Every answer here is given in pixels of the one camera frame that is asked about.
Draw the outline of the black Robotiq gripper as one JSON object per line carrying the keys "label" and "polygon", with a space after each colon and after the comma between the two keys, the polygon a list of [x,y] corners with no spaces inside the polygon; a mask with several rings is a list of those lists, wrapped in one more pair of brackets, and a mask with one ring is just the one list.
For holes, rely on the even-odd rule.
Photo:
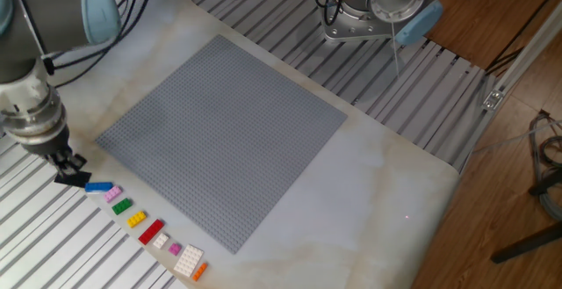
{"label": "black Robotiq gripper", "polygon": [[31,154],[45,155],[46,161],[56,168],[60,176],[68,176],[77,173],[87,163],[83,156],[70,151],[68,140],[69,130],[65,126],[52,140],[35,145],[22,144],[22,147]]}

